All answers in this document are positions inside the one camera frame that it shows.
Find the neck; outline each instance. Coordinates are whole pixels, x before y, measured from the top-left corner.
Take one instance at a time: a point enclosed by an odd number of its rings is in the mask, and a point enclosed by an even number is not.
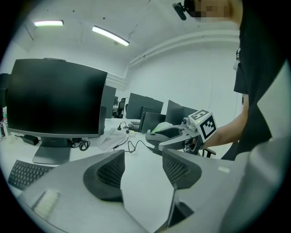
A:
[[[242,0],[229,0],[230,6],[230,20],[236,23],[237,25],[241,25],[242,21]]]

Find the ceiling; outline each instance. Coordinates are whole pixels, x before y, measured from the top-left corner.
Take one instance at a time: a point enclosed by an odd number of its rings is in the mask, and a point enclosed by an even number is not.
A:
[[[169,39],[205,30],[237,30],[230,22],[182,21],[172,8],[177,0],[44,0],[28,21],[64,20],[63,27],[34,28],[34,41],[84,44],[131,60]],[[92,32],[97,25],[128,40],[114,45],[111,39]]]

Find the fluorescent light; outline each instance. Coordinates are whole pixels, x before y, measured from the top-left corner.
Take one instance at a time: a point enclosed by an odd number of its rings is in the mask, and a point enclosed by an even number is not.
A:
[[[36,27],[39,26],[63,26],[63,20],[47,20],[47,21],[38,21],[34,22]]]
[[[129,42],[128,42],[128,41],[122,39],[122,38],[119,37],[118,35],[115,35],[114,33],[109,32],[109,31],[107,31],[107,30],[105,30],[105,29],[103,29],[103,28],[100,28],[100,27],[94,26],[94,27],[92,28],[92,31],[97,32],[97,33],[99,33],[99,34],[101,34],[101,35],[105,35],[105,36],[107,36],[107,37],[109,37],[109,38],[111,38],[111,39],[117,41],[118,43],[123,44],[124,46],[128,46],[128,45],[129,45]]]

